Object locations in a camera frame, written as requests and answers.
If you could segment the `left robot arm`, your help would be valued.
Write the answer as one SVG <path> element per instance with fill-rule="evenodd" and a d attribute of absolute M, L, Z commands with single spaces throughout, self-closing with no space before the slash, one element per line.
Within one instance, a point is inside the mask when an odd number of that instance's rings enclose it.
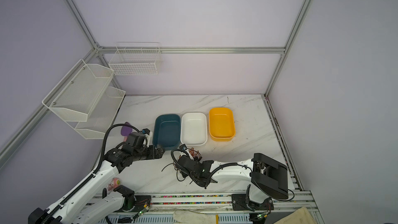
<path fill-rule="evenodd" d="M 141 211 L 149 202 L 137 203 L 135 192 L 120 185 L 112 189 L 101 201 L 86 208 L 86 204 L 99 190 L 106 191 L 107 185 L 125 168 L 136 161 L 161 159 L 165 150 L 162 146 L 148 144 L 148 129 L 133 132 L 125 142 L 106 151 L 106 143 L 112 129 L 128 127 L 130 124 L 114 124 L 105 132 L 97 166 L 71 191 L 46 209 L 37 208 L 28 217 L 30 224 L 95 224 L 117 210 Z"/>

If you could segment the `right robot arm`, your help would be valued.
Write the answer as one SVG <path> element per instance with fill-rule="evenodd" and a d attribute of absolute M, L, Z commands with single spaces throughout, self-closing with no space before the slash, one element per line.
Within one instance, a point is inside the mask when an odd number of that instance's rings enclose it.
<path fill-rule="evenodd" d="M 290 202 L 295 193 L 288 187 L 286 165 L 262 153 L 239 162 L 201 161 L 194 158 L 187 147 L 181 145 L 171 151 L 173 163 L 183 178 L 189 177 L 202 188 L 223 181 L 245 181 L 245 194 L 231 196 L 233 210 L 250 211 L 249 220 L 254 224 L 265 223 L 274 209 L 274 201 Z"/>

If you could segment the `white plastic bin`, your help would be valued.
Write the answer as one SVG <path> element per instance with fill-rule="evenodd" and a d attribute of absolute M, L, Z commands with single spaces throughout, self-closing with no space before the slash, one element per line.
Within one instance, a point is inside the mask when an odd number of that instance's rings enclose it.
<path fill-rule="evenodd" d="M 185 113 L 181 118 L 181 143 L 187 146 L 201 146 L 207 140 L 206 115 L 199 112 Z"/>

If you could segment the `teal plastic bin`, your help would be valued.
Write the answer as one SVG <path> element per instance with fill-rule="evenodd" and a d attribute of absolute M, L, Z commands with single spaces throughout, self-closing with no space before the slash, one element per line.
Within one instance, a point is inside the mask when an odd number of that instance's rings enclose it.
<path fill-rule="evenodd" d="M 152 143 L 161 145 L 165 150 L 178 148 L 180 145 L 181 118 L 177 114 L 160 115 L 155 120 Z"/>

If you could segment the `purple pink spatula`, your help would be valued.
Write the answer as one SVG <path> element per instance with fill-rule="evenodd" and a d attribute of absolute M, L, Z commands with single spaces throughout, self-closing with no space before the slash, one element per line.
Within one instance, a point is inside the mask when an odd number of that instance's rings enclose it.
<path fill-rule="evenodd" d="M 126 122 L 125 125 L 121 128 L 121 135 L 123 136 L 123 141 L 127 140 L 127 137 L 133 132 L 133 129 L 130 127 L 130 123 Z"/>

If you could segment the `yellow plastic bin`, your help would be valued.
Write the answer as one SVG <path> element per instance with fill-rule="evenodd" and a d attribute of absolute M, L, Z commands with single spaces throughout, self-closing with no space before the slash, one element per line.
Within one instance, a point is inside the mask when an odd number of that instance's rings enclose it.
<path fill-rule="evenodd" d="M 209 111 L 209 133 L 213 141 L 231 141 L 236 135 L 232 110 L 226 107 L 212 108 Z"/>

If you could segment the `small pink toy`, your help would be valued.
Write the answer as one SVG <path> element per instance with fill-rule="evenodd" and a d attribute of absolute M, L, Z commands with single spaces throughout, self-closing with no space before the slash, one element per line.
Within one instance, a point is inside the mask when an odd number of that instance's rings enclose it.
<path fill-rule="evenodd" d="M 107 186 L 108 191 L 113 191 L 115 188 L 121 185 L 121 180 L 117 177 L 113 178 Z"/>

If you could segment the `white mesh two-tier shelf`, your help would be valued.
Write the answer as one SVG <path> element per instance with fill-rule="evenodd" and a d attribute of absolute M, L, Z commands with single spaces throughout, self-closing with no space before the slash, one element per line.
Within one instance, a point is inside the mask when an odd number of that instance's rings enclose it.
<path fill-rule="evenodd" d="M 84 139 L 102 139 L 125 97 L 112 86 L 114 75 L 110 68 L 79 60 L 42 104 Z"/>

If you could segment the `beige cloth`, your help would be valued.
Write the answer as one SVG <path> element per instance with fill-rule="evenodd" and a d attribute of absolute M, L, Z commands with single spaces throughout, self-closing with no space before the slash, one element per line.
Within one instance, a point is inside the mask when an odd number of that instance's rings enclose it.
<path fill-rule="evenodd" d="M 316 224 L 306 207 L 302 207 L 292 214 L 280 219 L 278 224 Z"/>

